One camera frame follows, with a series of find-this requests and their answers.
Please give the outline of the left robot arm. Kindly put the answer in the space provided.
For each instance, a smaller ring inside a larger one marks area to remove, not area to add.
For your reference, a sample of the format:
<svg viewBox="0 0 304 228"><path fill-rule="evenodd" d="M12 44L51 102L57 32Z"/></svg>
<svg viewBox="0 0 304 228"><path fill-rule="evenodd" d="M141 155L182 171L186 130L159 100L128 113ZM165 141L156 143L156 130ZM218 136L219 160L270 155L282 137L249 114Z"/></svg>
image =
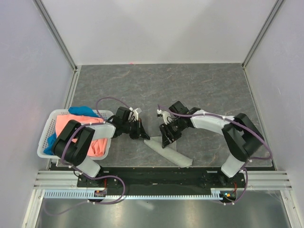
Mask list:
<svg viewBox="0 0 304 228"><path fill-rule="evenodd" d="M140 111L119 107L116 114L98 123L81 123L75 119L67 122L52 146L52 152L72 168L83 174L94 187L104 182L103 168L89 157L91 143L100 139L112 139L128 134L132 140L150 140Z"/></svg>

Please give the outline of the grey cloth napkin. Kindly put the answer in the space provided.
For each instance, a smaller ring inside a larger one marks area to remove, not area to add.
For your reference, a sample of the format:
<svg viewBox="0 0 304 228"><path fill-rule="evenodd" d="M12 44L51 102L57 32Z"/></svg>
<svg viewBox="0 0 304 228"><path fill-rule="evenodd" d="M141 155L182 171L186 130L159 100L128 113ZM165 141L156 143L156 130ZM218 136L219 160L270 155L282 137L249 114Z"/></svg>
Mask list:
<svg viewBox="0 0 304 228"><path fill-rule="evenodd" d="M150 149L180 168L188 168L193 163L193 159L176 151L176 142L165 148L162 148L161 136L151 137L149 140L144 139L143 142Z"/></svg>

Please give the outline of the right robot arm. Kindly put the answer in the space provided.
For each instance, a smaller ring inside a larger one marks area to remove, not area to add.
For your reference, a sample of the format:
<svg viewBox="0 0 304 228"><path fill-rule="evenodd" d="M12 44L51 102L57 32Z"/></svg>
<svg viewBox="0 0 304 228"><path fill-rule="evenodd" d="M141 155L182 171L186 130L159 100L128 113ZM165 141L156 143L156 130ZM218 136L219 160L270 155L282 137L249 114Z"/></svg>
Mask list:
<svg viewBox="0 0 304 228"><path fill-rule="evenodd" d="M244 113L235 116L213 114L197 107L188 109L177 101L169 108L158 106L157 116L164 121L160 125L162 148L181 138L186 128L204 129L224 137L230 155L217 176L223 187L235 181L235 175L264 142L260 131Z"/></svg>

